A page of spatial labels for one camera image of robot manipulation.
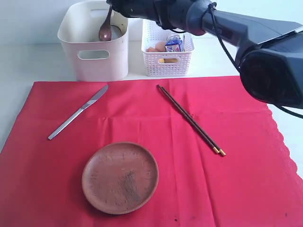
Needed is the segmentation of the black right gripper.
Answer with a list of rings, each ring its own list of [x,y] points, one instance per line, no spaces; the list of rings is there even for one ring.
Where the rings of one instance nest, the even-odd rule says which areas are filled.
[[[156,21],[153,0],[107,0],[112,9],[127,18],[141,18]]]

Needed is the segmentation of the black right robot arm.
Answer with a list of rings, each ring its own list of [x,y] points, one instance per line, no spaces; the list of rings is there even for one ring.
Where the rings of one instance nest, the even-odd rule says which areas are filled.
[[[210,33],[237,47],[234,66],[246,91],[277,106],[303,106],[301,24],[219,11],[209,0],[110,0],[127,18],[156,22],[166,30]]]

